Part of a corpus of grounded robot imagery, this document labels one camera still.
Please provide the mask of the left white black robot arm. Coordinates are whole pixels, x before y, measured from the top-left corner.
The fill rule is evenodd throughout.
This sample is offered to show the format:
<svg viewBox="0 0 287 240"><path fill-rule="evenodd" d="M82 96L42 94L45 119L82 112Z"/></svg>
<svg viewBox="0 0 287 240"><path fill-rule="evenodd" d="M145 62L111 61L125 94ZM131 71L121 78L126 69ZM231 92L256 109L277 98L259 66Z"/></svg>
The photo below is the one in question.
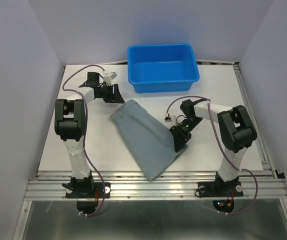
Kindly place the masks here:
<svg viewBox="0 0 287 240"><path fill-rule="evenodd" d="M78 89L67 89L64 83L63 91L73 94L55 101L54 130L66 147L71 165L70 182L62 185L66 189L67 198L92 198L105 190L94 182L89 158L85 153L87 104L95 99L113 104L123 104L125 101L118 84L112 83L117 77L116 72L104 71L102 83L100 77L98 72L88 72L86 81Z"/></svg>

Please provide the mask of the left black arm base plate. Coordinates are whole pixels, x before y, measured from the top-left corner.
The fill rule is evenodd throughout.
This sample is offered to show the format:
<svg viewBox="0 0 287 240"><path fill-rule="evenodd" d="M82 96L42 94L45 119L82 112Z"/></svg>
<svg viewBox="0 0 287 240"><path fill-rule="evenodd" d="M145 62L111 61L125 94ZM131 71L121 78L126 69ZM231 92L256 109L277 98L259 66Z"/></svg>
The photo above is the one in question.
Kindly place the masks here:
<svg viewBox="0 0 287 240"><path fill-rule="evenodd" d="M65 189L65 197L67 199L109 199L111 194L111 183L105 182L105 188L101 182L95 182L93 190L91 188L85 188L81 190Z"/></svg>

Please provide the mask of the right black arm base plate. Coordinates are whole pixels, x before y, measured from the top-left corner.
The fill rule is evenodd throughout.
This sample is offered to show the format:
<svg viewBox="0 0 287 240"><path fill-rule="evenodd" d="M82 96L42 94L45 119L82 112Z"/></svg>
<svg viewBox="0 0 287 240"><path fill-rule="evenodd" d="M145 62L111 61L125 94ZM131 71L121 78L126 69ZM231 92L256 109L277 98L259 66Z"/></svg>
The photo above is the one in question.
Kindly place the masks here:
<svg viewBox="0 0 287 240"><path fill-rule="evenodd" d="M243 197L243 189L237 190L237 187L241 186L239 181L237 182L219 182L219 181L201 181L197 183L197 189L194 195L198 198L227 198Z"/></svg>

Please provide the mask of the light denim skirt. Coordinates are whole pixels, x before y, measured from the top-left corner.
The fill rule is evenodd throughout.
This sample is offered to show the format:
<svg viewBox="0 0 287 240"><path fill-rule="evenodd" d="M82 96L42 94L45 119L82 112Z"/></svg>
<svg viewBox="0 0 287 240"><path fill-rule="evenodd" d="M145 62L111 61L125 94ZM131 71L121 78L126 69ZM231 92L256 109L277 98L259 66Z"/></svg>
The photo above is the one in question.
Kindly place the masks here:
<svg viewBox="0 0 287 240"><path fill-rule="evenodd" d="M149 181L160 176L188 148L185 144L176 152L169 129L133 99L119 107L110 119Z"/></svg>

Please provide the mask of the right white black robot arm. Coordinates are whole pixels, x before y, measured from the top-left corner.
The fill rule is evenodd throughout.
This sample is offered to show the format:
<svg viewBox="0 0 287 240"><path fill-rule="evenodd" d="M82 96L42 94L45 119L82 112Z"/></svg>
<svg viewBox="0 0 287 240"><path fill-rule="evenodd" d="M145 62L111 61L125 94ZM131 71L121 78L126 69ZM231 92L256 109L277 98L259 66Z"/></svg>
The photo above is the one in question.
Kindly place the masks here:
<svg viewBox="0 0 287 240"><path fill-rule="evenodd" d="M215 139L223 159L214 181L197 183L195 195L198 198L234 198L244 195L239 181L241 162L248 148L257 139L257 131L243 105L227 107L212 104L210 99L198 96L181 97L180 110L184 120L173 125L169 131L174 140L174 149L179 152L192 138L192 130L202 121L209 120L211 125L218 124L219 132Z"/></svg>

